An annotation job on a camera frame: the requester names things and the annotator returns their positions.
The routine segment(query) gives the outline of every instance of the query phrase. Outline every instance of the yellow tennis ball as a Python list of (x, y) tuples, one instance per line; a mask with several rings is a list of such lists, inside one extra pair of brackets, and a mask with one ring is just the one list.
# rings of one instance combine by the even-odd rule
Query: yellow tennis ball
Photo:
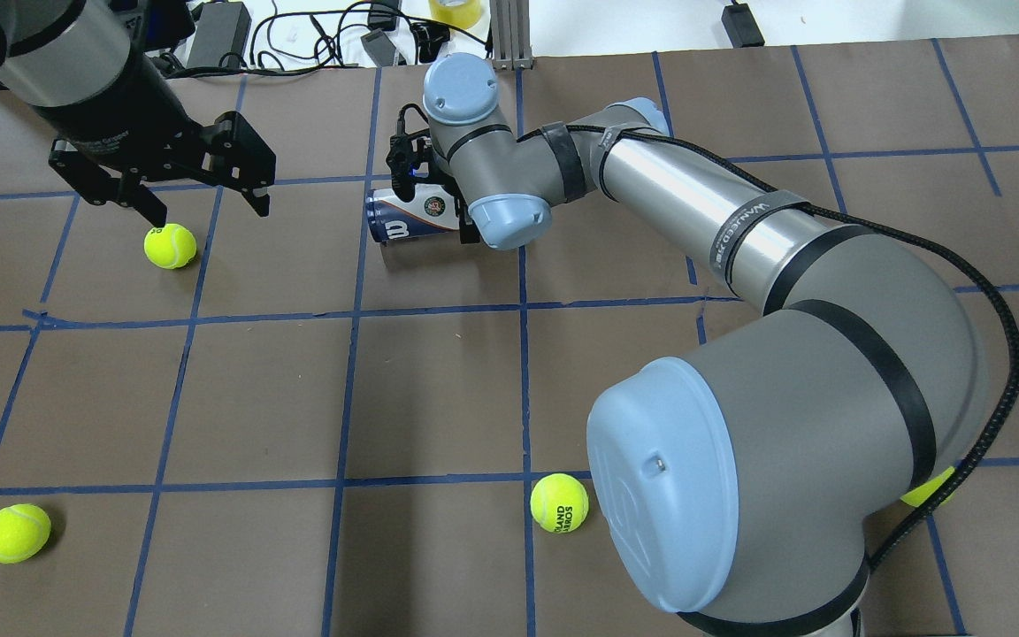
[(187, 265), (195, 258), (195, 234), (178, 223), (153, 228), (144, 237), (144, 255), (165, 270)]
[[(934, 495), (934, 491), (937, 491), (937, 487), (942, 486), (943, 483), (946, 483), (946, 480), (950, 479), (950, 476), (952, 475), (954, 475), (954, 467), (942, 472), (942, 475), (927, 481), (926, 484), (915, 487), (913, 491), (906, 492), (906, 494), (899, 497), (899, 499), (902, 499), (903, 502), (906, 502), (914, 508), (921, 507), (922, 502), (925, 502), (930, 495)], [(943, 505), (949, 502), (951, 499), (954, 499), (954, 495), (952, 494), (943, 501)]]
[(0, 565), (29, 560), (50, 538), (50, 516), (34, 505), (0, 509)]
[(529, 511), (550, 533), (577, 531), (587, 517), (587, 491), (569, 474), (549, 474), (538, 480), (529, 496)]

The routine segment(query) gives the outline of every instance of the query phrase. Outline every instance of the black box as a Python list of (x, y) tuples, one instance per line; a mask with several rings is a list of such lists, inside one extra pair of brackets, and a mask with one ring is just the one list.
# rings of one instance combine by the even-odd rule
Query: black box
[(722, 25), (734, 48), (764, 47), (765, 39), (753, 19), (753, 11), (748, 4), (731, 4), (722, 9)]
[(203, 15), (199, 16), (195, 37), (191, 40), (191, 52), (186, 54), (186, 68), (237, 68), (250, 33), (251, 12), (246, 10), (246, 4), (204, 4)]

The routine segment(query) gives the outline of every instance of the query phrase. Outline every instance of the black cable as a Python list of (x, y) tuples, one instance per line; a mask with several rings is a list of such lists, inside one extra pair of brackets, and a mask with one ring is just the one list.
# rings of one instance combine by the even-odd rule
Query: black cable
[(173, 68), (175, 70), (182, 70), (182, 69), (185, 68), (184, 65), (183, 65), (183, 62), (178, 61), (178, 57), (175, 57), (175, 53), (172, 53), (170, 51), (165, 51), (165, 52), (159, 53), (158, 57), (159, 57), (159, 59), (161, 59), (161, 60), (167, 62), (168, 64), (170, 64), (171, 68)]
[(408, 111), (410, 110), (414, 110), (417, 113), (419, 113), (419, 116), (422, 117), (422, 119), (424, 119), (425, 124), (430, 123), (430, 120), (427, 119), (427, 113), (424, 112), (424, 109), (421, 109), (419, 107), (419, 104), (415, 104), (414, 102), (408, 102), (408, 104), (404, 104), (404, 108), (399, 109), (399, 119), (400, 120), (405, 119), (405, 117), (408, 116)]
[[(572, 132), (603, 132), (602, 126), (598, 125), (585, 125), (585, 124), (571, 124), (569, 125), (569, 130)], [(521, 138), (521, 141), (530, 140), (530, 138), (535, 138), (540, 135), (540, 130), (533, 130), (525, 137)], [(692, 153), (699, 154), (699, 156), (706, 158), (722, 169), (728, 170), (734, 176), (743, 178), (749, 184), (760, 189), (765, 193), (772, 193), (776, 191), (775, 187), (767, 184), (767, 182), (761, 180), (758, 177), (754, 177), (753, 174), (749, 173), (740, 168), (725, 158), (716, 156), (716, 154), (703, 149), (702, 146), (692, 144), (690, 142), (684, 142), (683, 140), (676, 140), (676, 138), (663, 138), (659, 135), (647, 135), (643, 132), (634, 132), (632, 130), (624, 130), (618, 137), (618, 140), (623, 138), (631, 138), (631, 140), (638, 140), (641, 142), (668, 144), (672, 146), (677, 146), (677, 148), (687, 149)], [(989, 305), (994, 306), (994, 311), (1000, 321), (1002, 321), (1002, 328), (1004, 330), (1004, 337), (1006, 337), (1006, 343), (1009, 350), (1009, 375), (1006, 378), (1006, 384), (1002, 390), (1002, 395), (998, 400), (998, 404), (994, 408), (994, 412), (990, 413), (988, 419), (985, 422), (985, 426), (979, 432), (977, 439), (975, 440), (973, 446), (969, 448), (966, 456), (963, 457), (962, 461), (958, 463), (957, 469), (954, 474), (947, 479), (946, 483), (943, 483), (933, 494), (930, 494), (926, 498), (925, 502), (922, 502), (918, 508), (915, 508), (914, 512), (903, 518), (903, 521), (895, 526), (895, 529), (891, 531), (887, 539), (882, 541), (880, 546), (875, 549), (875, 551), (870, 555), (868, 564), (870, 569), (875, 570), (882, 561), (889, 556), (891, 551), (894, 551), (902, 540), (913, 532), (915, 527), (922, 523), (940, 505), (945, 502), (946, 498), (952, 494), (955, 489), (957, 489), (966, 478), (969, 477), (974, 469), (978, 467), (980, 461), (985, 459), (985, 453), (989, 450), (996, 435), (1002, 431), (1002, 427), (1006, 420), (1009, 419), (1009, 414), (1014, 408), (1016, 403), (1016, 396), (1019, 395), (1019, 329), (1016, 327), (1016, 318), (1009, 308), (1009, 304), (1006, 299), (1002, 296), (1002, 291), (989, 282), (989, 279), (985, 278), (985, 275), (981, 274), (970, 262), (966, 261), (965, 258), (960, 257), (956, 252), (951, 251), (948, 247), (937, 244), (935, 242), (929, 241), (929, 238), (918, 237), (917, 234), (911, 234), (903, 230), (898, 230), (896, 228), (891, 228), (890, 225), (884, 225), (874, 221), (868, 221), (865, 218), (852, 217), (852, 215), (842, 214), (834, 210), (825, 209), (825, 207), (820, 207), (817, 205), (800, 205), (796, 206), (798, 210), (801, 210), (807, 214), (815, 215), (816, 217), (832, 218), (834, 221), (839, 221), (842, 223), (858, 223), (860, 225), (866, 226), (875, 230), (876, 232), (887, 235), (887, 237), (895, 238), (895, 241), (903, 242), (912, 246), (919, 247), (927, 252), (937, 255), (937, 257), (946, 259), (948, 263), (957, 267), (959, 271), (962, 271), (967, 278), (970, 279), (974, 285), (977, 285), (977, 289), (980, 290), (982, 295), (985, 295), (986, 301)]]
[(167, 79), (177, 79), (178, 77), (226, 77), (230, 75), (260, 75), (263, 77), (296, 77), (301, 75), (309, 75), (311, 72), (319, 71), (323, 68), (336, 68), (329, 65), (325, 67), (324, 65), (312, 65), (312, 67), (305, 67), (299, 69), (289, 70), (274, 70), (267, 68), (223, 68), (223, 67), (191, 67), (181, 69), (180, 71), (170, 73), (167, 75)]
[[(280, 12), (280, 10), (278, 8), (278, 0), (270, 0), (270, 4), (274, 5), (274, 15), (272, 15), (272, 17), (278, 17), (278, 16), (282, 16), (283, 15), (283, 13)], [(291, 53), (291, 52), (286, 51), (284, 49), (279, 49), (278, 47), (274, 47), (274, 42), (272, 42), (272, 37), (271, 37), (272, 29), (274, 29), (274, 20), (271, 20), (270, 21), (270, 25), (268, 25), (268, 28), (266, 28), (266, 45), (267, 45), (267, 47), (270, 47), (271, 51), (274, 51), (275, 53), (280, 53), (280, 54), (282, 54), (282, 56), (293, 57), (293, 59), (296, 59), (296, 60), (305, 60), (305, 61), (313, 61), (313, 62), (317, 62), (319, 60), (320, 53), (317, 52), (317, 44), (319, 42), (323, 42), (324, 41), (324, 32), (323, 31), (322, 31), (322, 37), (320, 37), (319, 40), (317, 40), (316, 42), (314, 42), (314, 44), (312, 44), (312, 51), (314, 51), (314, 54), (312, 54), (312, 56), (300, 56), (297, 53)]]
[(258, 63), (258, 61), (256, 61), (256, 59), (255, 59), (255, 52), (254, 52), (254, 50), (255, 50), (255, 45), (258, 43), (258, 34), (262, 31), (263, 25), (270, 24), (270, 23), (272, 23), (272, 21), (274, 21), (276, 19), (280, 19), (280, 17), (288, 17), (288, 16), (336, 16), (336, 15), (339, 15), (340, 18), (339, 18), (338, 23), (337, 23), (336, 37), (333, 37), (332, 40), (334, 40), (334, 43), (335, 43), (335, 51), (334, 51), (335, 60), (337, 62), (337, 65), (339, 65), (339, 67), (342, 67), (342, 68), (344, 67), (344, 56), (343, 56), (343, 51), (340, 49), (340, 43), (339, 43), (339, 34), (340, 34), (340, 32), (342, 32), (343, 29), (352, 28), (352, 25), (363, 25), (363, 28), (367, 29), (367, 24), (363, 24), (363, 23), (356, 23), (356, 24), (346, 24), (346, 25), (344, 25), (344, 19), (345, 19), (345, 17), (347, 17), (348, 15), (352, 15), (352, 13), (385, 12), (385, 13), (388, 13), (388, 15), (394, 15), (394, 16), (401, 17), (401, 19), (404, 19), (404, 20), (406, 20), (408, 22), (408, 29), (409, 30), (412, 29), (413, 21), (416, 21), (416, 23), (433, 23), (433, 24), (439, 24), (439, 25), (444, 25), (444, 28), (446, 28), (446, 29), (448, 29), (450, 31), (464, 34), (464, 36), (469, 37), (469, 39), (473, 40), (474, 42), (478, 42), (478, 44), (485, 45), (485, 43), (486, 43), (484, 40), (480, 39), (480, 37), (474, 36), (472, 33), (466, 31), (465, 29), (457, 28), (457, 25), (453, 25), (451, 23), (441, 23), (438, 20), (428, 19), (428, 17), (409, 16), (404, 11), (399, 11), (398, 9), (392, 9), (391, 7), (375, 7), (375, 8), (372, 8), (372, 9), (360, 9), (360, 8), (357, 8), (357, 7), (363, 7), (363, 5), (368, 5), (368, 4), (372, 4), (372, 0), (359, 0), (356, 3), (353, 3), (353, 4), (348, 5), (348, 7), (344, 8), (344, 9), (332, 9), (332, 10), (324, 10), (324, 11), (291, 11), (291, 12), (285, 12), (285, 13), (276, 13), (276, 15), (263, 17), (263, 19), (259, 20), (258, 24), (255, 25), (254, 32), (251, 35), (251, 43), (250, 43), (251, 65), (255, 65), (255, 64)]
[(237, 57), (238, 58), (238, 65), (244, 65), (244, 67), (245, 67), (245, 65), (246, 65), (246, 59), (242, 56), (242, 53), (237, 53), (237, 52), (234, 52), (234, 51), (226, 51), (225, 53), (223, 53), (222, 56), (218, 58), (218, 65), (221, 65), (221, 67), (222, 67), (223, 61), (225, 61), (227, 59), (230, 59), (230, 57)]
[(282, 61), (278, 60), (278, 56), (275, 56), (275, 54), (272, 54), (269, 51), (259, 51), (258, 52), (258, 67), (259, 68), (266, 68), (266, 65), (262, 64), (262, 56), (270, 56), (270, 57), (272, 57), (272, 59), (274, 59), (275, 62), (278, 62), (278, 70), (280, 70), (280, 71), (284, 71), (285, 70), (285, 64), (282, 64)]

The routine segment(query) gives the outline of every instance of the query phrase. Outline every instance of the black band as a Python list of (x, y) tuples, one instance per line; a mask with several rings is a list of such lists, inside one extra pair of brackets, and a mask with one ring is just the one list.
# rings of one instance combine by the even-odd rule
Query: black band
[(749, 230), (755, 228), (757, 223), (763, 221), (769, 214), (803, 203), (808, 203), (808, 200), (788, 191), (773, 191), (749, 199), (734, 211), (734, 214), (726, 218), (718, 234), (714, 235), (714, 243), (710, 246), (710, 270), (733, 290), (731, 284), (734, 282), (734, 258), (737, 258), (737, 251), (741, 249), (741, 242)]
[(587, 194), (584, 168), (581, 165), (580, 153), (577, 151), (577, 143), (569, 134), (569, 126), (562, 121), (542, 125), (541, 137), (549, 143), (549, 150), (553, 151), (553, 157), (557, 160), (560, 181), (566, 189), (566, 203), (583, 198)]
[(788, 264), (781, 270), (781, 274), (776, 275), (773, 286), (768, 290), (768, 299), (765, 299), (765, 310), (761, 314), (772, 314), (781, 310), (785, 306), (789, 294), (792, 293), (793, 285), (800, 281), (801, 274), (804, 274), (808, 267), (816, 263), (816, 259), (824, 257), (824, 253), (849, 238), (874, 233), (874, 230), (866, 228), (864, 225), (841, 225), (808, 242), (789, 260)]
[(804, 312), (828, 323), (864, 355), (877, 372), (878, 378), (882, 379), (882, 384), (891, 391), (891, 396), (895, 399), (899, 413), (902, 414), (902, 422), (907, 427), (910, 453), (914, 460), (910, 472), (910, 488), (929, 480), (934, 471), (934, 457), (937, 455), (934, 421), (930, 418), (929, 407), (922, 396), (921, 388), (902, 359), (899, 359), (899, 355), (891, 350), (890, 343), (860, 316), (835, 303), (806, 299), (793, 303), (789, 310)]
[(453, 153), (458, 153), (459, 149), (464, 148), (464, 146), (466, 146), (466, 143), (470, 142), (471, 140), (474, 140), (475, 138), (481, 138), (482, 135), (486, 135), (487, 132), (497, 132), (497, 131), (513, 134), (513, 130), (509, 130), (509, 126), (505, 124), (479, 125), (478, 128), (471, 130), (470, 132), (464, 135), (464, 137), (462, 138), (459, 138), (459, 141), (453, 143), (453, 146), (450, 146), (450, 150), (445, 153), (445, 160), (447, 161), (447, 163), (450, 163), (450, 158), (453, 157)]
[(704, 614), (679, 614), (687, 624), (702, 630), (703, 633), (716, 634), (718, 637), (801, 637), (802, 634), (812, 634), (835, 624), (836, 621), (849, 613), (860, 595), (867, 587), (867, 561), (860, 565), (852, 584), (842, 590), (832, 601), (812, 613), (790, 618), (784, 621), (765, 621), (761, 624), (745, 624), (739, 621), (725, 621)]
[(10, 46), (10, 56), (24, 56), (25, 53), (32, 51), (37, 51), (46, 44), (57, 40), (61, 37), (65, 30), (68, 30), (70, 25), (81, 17), (82, 11), (85, 9), (85, 0), (73, 0), (69, 3), (68, 7), (65, 7), (65, 11), (57, 16), (56, 20), (52, 23), (46, 25), (42, 31), (33, 34), (33, 36), (23, 37), (23, 39), (16, 41)]

